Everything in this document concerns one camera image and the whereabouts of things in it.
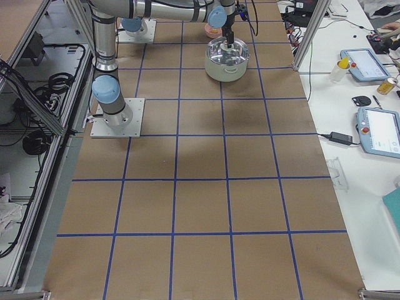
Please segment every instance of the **screen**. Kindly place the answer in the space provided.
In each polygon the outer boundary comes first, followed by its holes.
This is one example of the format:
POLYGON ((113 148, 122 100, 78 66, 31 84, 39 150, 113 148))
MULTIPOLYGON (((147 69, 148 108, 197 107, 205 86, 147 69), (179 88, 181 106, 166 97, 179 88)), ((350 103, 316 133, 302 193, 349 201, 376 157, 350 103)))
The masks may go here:
POLYGON ((389 112, 367 110, 372 149, 400 153, 400 134, 396 116, 389 112))
POLYGON ((386 76, 378 62, 371 56, 369 51, 348 51, 352 61, 357 64, 357 68, 365 78, 374 78, 386 76))

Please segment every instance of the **pot handle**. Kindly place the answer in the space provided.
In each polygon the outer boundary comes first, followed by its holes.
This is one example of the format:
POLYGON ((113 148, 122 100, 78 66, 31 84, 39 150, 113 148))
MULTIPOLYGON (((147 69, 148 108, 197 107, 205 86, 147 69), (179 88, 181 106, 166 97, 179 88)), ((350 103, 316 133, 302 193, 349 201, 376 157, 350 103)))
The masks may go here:
POLYGON ((238 71, 238 67, 235 67, 234 69, 224 69, 224 71, 225 72, 227 72, 227 73, 231 73, 231 74, 233 74, 233 73, 236 73, 237 71, 238 71))

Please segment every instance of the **blue joint cap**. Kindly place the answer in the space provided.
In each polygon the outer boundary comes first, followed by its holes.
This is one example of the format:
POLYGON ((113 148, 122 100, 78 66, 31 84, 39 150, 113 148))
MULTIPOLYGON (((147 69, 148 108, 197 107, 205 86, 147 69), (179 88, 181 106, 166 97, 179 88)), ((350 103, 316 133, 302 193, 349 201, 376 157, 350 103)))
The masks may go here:
POLYGON ((142 28, 142 19, 140 17, 134 17, 133 19, 121 19, 121 24, 126 31, 135 33, 142 28))
POLYGON ((96 97, 100 103, 111 104, 118 99, 121 88, 119 87, 117 79, 110 75, 102 75, 93 81, 92 91, 94 97, 96 97))
POLYGON ((225 9, 219 5, 210 12, 207 22, 212 28, 221 28, 225 25, 227 18, 225 9))

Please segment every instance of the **teal box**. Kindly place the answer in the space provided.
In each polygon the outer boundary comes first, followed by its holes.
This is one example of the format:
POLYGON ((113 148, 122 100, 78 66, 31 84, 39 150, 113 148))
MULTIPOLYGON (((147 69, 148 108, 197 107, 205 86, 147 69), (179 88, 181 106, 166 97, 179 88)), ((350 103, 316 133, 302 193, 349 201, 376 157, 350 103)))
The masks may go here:
POLYGON ((392 216, 397 231, 400 233, 400 187, 384 196, 383 202, 392 216))

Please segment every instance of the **can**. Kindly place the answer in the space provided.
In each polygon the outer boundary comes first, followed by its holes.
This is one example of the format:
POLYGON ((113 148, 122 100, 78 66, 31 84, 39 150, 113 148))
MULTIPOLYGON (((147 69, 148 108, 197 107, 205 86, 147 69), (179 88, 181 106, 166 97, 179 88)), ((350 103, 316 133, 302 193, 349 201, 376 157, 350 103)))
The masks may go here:
POLYGON ((379 94, 387 95, 389 92, 398 84, 398 80, 394 77, 387 78, 382 84, 376 89, 379 94))

